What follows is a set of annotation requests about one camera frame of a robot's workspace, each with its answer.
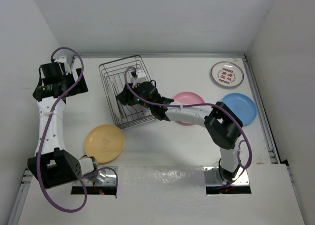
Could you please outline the white plate orange sunburst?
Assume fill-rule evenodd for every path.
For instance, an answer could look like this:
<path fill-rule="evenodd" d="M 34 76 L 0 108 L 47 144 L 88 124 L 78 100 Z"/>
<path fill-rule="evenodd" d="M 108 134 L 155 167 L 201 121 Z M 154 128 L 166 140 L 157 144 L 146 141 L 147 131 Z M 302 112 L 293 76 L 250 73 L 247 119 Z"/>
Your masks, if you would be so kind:
<path fill-rule="evenodd" d="M 126 114 L 124 112 L 124 108 L 123 108 L 121 102 L 118 99 L 116 99 L 116 101 L 117 101 L 117 106 L 118 106 L 120 118 L 121 119 L 126 119 Z"/>

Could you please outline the yellow plastic plate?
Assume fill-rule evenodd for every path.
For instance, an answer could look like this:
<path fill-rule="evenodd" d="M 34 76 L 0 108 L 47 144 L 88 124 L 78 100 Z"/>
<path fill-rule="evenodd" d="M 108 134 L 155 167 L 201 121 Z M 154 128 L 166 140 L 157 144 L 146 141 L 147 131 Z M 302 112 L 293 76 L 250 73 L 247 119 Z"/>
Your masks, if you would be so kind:
<path fill-rule="evenodd" d="M 108 163 L 123 151 L 125 138 L 115 125 L 100 125 L 89 132 L 84 141 L 84 151 L 98 163 Z"/>

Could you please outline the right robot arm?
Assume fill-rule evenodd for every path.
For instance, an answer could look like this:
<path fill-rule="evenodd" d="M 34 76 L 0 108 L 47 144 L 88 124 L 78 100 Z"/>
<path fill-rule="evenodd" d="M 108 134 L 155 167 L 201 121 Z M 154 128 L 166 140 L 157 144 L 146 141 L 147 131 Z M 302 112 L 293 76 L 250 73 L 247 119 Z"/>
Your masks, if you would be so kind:
<path fill-rule="evenodd" d="M 214 107 L 180 106 L 175 100 L 161 96 L 152 81 L 136 84 L 135 87 L 126 83 L 116 100 L 123 106 L 141 105 L 160 121 L 185 122 L 206 128 L 212 141 L 220 147 L 221 179 L 231 183 L 235 178 L 240 168 L 235 145 L 243 123 L 223 102 L 218 101 Z"/>

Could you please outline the pink plastic plate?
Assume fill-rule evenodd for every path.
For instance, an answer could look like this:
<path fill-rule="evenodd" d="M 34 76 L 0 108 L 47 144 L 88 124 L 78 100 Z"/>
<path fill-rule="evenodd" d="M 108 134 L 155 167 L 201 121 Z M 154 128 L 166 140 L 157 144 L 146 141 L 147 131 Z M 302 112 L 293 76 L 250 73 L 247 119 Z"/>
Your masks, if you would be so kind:
<path fill-rule="evenodd" d="M 181 92 L 176 94 L 173 99 L 183 104 L 200 104 L 205 103 L 204 99 L 193 92 Z"/>

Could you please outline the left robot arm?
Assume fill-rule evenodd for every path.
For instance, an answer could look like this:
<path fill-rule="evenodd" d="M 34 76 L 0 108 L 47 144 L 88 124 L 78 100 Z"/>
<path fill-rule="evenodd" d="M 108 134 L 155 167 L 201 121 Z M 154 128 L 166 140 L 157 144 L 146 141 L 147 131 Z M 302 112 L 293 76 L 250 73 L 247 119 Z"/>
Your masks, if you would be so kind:
<path fill-rule="evenodd" d="M 45 189 L 74 182 L 95 171 L 94 157 L 81 159 L 70 154 L 63 138 L 63 112 L 66 98 L 58 100 L 74 84 L 71 68 L 63 57 L 39 68 L 39 82 L 33 97 L 39 109 L 39 141 L 34 157 L 28 159 L 31 173 L 41 179 Z M 40 158 L 40 177 L 36 160 Z"/>

